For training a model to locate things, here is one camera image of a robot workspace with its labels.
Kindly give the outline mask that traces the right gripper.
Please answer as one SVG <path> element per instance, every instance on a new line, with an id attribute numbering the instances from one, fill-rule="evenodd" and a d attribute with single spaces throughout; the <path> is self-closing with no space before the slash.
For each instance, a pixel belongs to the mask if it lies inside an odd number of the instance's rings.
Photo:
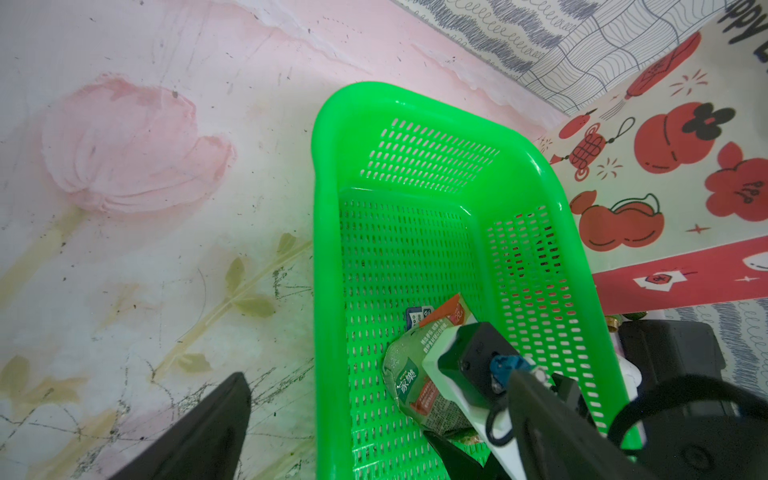
<path id="1" fill-rule="evenodd" d="M 621 446 L 636 424 L 697 402 L 735 406 L 735 415 L 674 417 L 647 435 L 639 449 Z M 639 395 L 615 417 L 607 437 L 651 479 L 765 479 L 767 477 L 767 401 L 710 377 L 688 375 Z"/>

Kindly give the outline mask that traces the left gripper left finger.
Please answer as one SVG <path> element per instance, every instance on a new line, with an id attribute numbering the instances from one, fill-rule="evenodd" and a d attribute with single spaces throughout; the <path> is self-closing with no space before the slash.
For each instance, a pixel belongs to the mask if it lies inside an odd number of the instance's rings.
<path id="1" fill-rule="evenodd" d="M 115 479 L 233 479 L 251 413 L 251 390 L 235 372 Z"/>

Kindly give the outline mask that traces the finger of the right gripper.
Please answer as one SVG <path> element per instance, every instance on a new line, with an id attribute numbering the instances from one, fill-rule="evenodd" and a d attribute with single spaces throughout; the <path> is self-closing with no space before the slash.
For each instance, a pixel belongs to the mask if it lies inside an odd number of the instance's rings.
<path id="1" fill-rule="evenodd" d="M 492 453 L 484 464 L 480 464 L 446 438 L 429 430 L 424 430 L 423 435 L 440 457 L 451 480 L 510 480 L 510 476 Z"/>

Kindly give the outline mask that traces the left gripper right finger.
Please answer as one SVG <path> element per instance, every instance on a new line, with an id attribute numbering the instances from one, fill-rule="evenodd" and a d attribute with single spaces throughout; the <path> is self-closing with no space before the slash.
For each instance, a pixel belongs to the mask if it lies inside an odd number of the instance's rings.
<path id="1" fill-rule="evenodd" d="M 529 479 L 651 479 L 590 421 L 578 383 L 557 375 L 548 387 L 531 372 L 507 384 L 512 431 Z"/>

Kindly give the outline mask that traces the white red paper bag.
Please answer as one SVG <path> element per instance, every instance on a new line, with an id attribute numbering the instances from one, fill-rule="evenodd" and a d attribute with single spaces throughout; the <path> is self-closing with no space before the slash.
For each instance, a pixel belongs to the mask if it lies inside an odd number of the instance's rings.
<path id="1" fill-rule="evenodd" d="M 609 314 L 767 294 L 767 5 L 623 1 L 694 24 L 538 139 Z"/>

